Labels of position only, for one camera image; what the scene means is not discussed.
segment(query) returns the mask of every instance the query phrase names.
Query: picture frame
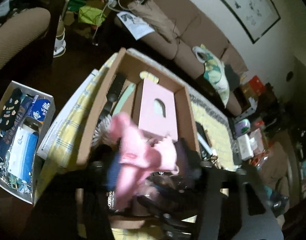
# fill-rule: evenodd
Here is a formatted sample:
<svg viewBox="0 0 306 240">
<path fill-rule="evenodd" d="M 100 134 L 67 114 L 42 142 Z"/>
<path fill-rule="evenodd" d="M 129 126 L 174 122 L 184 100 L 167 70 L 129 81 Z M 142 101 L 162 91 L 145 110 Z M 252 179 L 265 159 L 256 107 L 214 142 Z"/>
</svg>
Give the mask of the picture frame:
<svg viewBox="0 0 306 240">
<path fill-rule="evenodd" d="M 280 19 L 272 0 L 221 0 L 256 43 Z"/>
</svg>

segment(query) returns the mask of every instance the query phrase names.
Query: cable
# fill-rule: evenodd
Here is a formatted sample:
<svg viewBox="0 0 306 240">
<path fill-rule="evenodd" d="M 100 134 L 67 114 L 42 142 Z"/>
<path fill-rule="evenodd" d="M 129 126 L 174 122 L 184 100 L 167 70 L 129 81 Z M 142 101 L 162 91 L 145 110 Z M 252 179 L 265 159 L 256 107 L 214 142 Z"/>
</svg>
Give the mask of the cable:
<svg viewBox="0 0 306 240">
<path fill-rule="evenodd" d="M 103 8 L 103 10 L 102 10 L 102 12 L 101 12 L 101 14 L 100 14 L 100 17 L 99 17 L 99 22 L 100 22 L 100 24 L 102 24 L 101 19 L 102 19 L 102 16 L 103 16 L 103 14 L 104 14 L 104 11 L 105 11 L 106 7 L 107 7 L 110 3 L 111 3 L 111 2 L 108 2 L 108 3 L 104 6 L 104 8 Z M 97 25 L 96 25 L 96 30 L 95 30 L 95 33 L 94 33 L 94 35 L 93 35 L 92 40 L 95 38 L 95 35 L 96 35 L 96 33 L 97 33 L 97 30 L 98 30 L 98 27 L 99 27 L 99 25 L 97 24 Z"/>
<path fill-rule="evenodd" d="M 102 12 L 101 12 L 101 14 L 100 14 L 99 20 L 102 19 L 102 16 L 103 16 L 103 13 L 104 13 L 104 10 L 106 9 L 106 7 L 108 7 L 109 9 L 111 9 L 112 11 L 115 11 L 115 12 L 117 12 L 117 13 L 122 12 L 122 11 L 120 11 L 120 10 L 118 10 L 118 9 L 115 9 L 115 8 L 113 8 L 113 7 L 110 6 L 110 5 L 113 3 L 113 1 L 108 1 L 107 4 L 104 6 L 104 9 L 102 10 Z M 139 5 L 141 4 L 141 2 L 140 2 L 140 0 L 136 0 L 136 1 L 137 1 L 137 5 L 136 5 L 136 7 L 137 7 L 137 6 L 139 6 Z M 119 5 L 124 11 L 131 11 L 130 9 L 123 7 L 123 6 L 120 4 L 120 0 L 117 0 L 117 2 L 118 2 L 118 5 Z M 99 25 L 97 25 L 97 27 L 96 27 L 95 33 L 94 33 L 94 35 L 93 35 L 93 37 L 92 37 L 92 40 L 94 40 L 98 28 L 99 28 Z"/>
</svg>

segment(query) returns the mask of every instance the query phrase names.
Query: white box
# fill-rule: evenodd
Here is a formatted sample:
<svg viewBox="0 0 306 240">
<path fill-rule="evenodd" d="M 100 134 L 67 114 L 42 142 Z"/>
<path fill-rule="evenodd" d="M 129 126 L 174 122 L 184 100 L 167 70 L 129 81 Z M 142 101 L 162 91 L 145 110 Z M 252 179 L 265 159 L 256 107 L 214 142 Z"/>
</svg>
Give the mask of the white box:
<svg viewBox="0 0 306 240">
<path fill-rule="evenodd" d="M 23 201 L 25 201 L 29 204 L 33 204 L 36 180 L 37 180 L 37 178 L 40 174 L 40 171 L 41 171 L 41 168 L 42 168 L 42 163 L 43 163 L 42 162 L 43 160 L 39 156 L 37 156 L 36 150 L 40 146 L 46 132 L 48 131 L 48 129 L 51 125 L 51 122 L 52 122 L 52 119 L 53 119 L 53 116 L 54 116 L 54 113 L 55 113 L 55 104 L 54 104 L 54 98 L 51 95 L 45 94 L 45 93 L 43 93 L 41 91 L 38 91 L 36 89 L 30 88 L 30 87 L 24 86 L 20 83 L 17 83 L 15 81 L 12 81 L 9 84 L 9 86 L 7 87 L 5 93 L 4 93 L 4 95 L 3 95 L 3 97 L 0 101 L 0 114 L 2 112 L 2 109 L 3 109 L 3 106 L 6 102 L 6 100 L 11 96 L 11 94 L 12 94 L 12 92 L 15 88 L 20 88 L 22 90 L 23 94 L 29 94 L 29 95 L 32 95 L 32 96 L 39 95 L 39 96 L 41 96 L 45 99 L 48 99 L 50 101 L 50 106 L 49 106 L 49 109 L 48 109 L 47 114 L 45 116 L 41 131 L 40 131 L 40 136 L 39 136 L 38 141 L 37 141 L 37 146 L 36 146 L 36 149 L 35 149 L 35 155 L 34 155 L 33 167 L 32 167 L 32 191 L 33 191 L 33 194 L 20 193 L 17 190 L 10 188 L 8 185 L 6 185 L 0 179 L 0 187 L 2 187 L 4 190 L 11 193 L 15 197 L 17 197 L 17 198 L 19 198 L 19 199 L 21 199 L 21 200 L 23 200 Z"/>
<path fill-rule="evenodd" d="M 250 138 L 247 134 L 244 134 L 237 138 L 238 145 L 240 146 L 241 158 L 246 161 L 254 157 L 253 151 L 251 149 Z"/>
</svg>

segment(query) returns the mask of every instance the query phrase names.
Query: black sock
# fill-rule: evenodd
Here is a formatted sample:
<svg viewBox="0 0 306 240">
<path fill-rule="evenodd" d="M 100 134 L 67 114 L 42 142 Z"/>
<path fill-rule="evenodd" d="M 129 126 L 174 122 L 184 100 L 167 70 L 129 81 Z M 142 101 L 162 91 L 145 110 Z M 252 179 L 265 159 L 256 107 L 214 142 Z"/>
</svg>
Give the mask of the black sock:
<svg viewBox="0 0 306 240">
<path fill-rule="evenodd" d="M 19 106 L 21 105 L 22 91 L 19 88 L 13 90 L 10 98 L 5 102 L 2 114 L 0 115 L 0 129 L 7 131 L 14 125 Z"/>
</svg>

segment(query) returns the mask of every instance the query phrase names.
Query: white wall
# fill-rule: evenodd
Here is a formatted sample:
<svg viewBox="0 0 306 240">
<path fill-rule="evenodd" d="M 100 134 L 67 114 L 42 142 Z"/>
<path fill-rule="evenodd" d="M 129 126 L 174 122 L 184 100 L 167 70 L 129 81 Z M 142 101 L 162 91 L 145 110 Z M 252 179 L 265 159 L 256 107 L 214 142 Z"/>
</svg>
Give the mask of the white wall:
<svg viewBox="0 0 306 240">
<path fill-rule="evenodd" d="M 258 75 L 263 83 L 273 85 L 277 97 L 285 100 L 292 97 L 296 76 L 286 82 L 286 75 L 294 70 L 294 52 L 304 54 L 302 58 L 306 60 L 306 31 L 298 30 L 306 28 L 306 7 L 301 0 L 273 0 L 281 19 L 255 44 L 220 0 L 191 1 L 221 29 L 241 54 L 249 69 L 248 79 Z M 305 39 L 298 41 L 295 33 Z"/>
</svg>

